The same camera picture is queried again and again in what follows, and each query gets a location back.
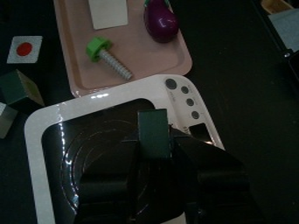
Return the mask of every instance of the purple eggplant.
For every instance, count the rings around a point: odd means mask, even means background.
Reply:
[[[167,43],[176,37],[179,23],[170,10],[167,0],[146,1],[144,26],[156,42]]]

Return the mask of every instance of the toy bolt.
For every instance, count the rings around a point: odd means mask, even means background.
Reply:
[[[120,64],[116,58],[110,54],[108,49],[112,46],[112,43],[108,39],[102,37],[95,37],[88,42],[87,54],[92,62],[98,62],[103,59],[108,65],[116,70],[120,76],[130,80],[132,77],[132,73],[127,70],[127,68]]]

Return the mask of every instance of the dark table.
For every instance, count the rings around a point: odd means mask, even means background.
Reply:
[[[26,73],[46,105],[74,98],[51,0],[11,0],[0,24],[0,75],[14,36],[42,35],[51,45],[50,69]],[[251,192],[269,223],[299,223],[299,85],[286,48],[258,1],[172,0],[193,57],[197,85],[227,152],[247,167]],[[19,113],[0,139],[0,222],[36,223],[24,143],[28,115]]]

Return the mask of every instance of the pink tray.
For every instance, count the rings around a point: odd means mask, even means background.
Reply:
[[[54,0],[60,42],[68,70],[70,88],[75,97],[127,83],[104,61],[92,63],[86,47],[94,37],[108,38],[110,49],[134,73],[130,81],[154,74],[186,75],[193,58],[179,33],[167,44],[156,43],[144,25],[144,0],[127,0],[128,25],[95,30],[88,0]]]

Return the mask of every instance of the white card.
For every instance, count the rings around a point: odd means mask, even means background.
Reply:
[[[88,0],[94,29],[127,25],[127,0]]]

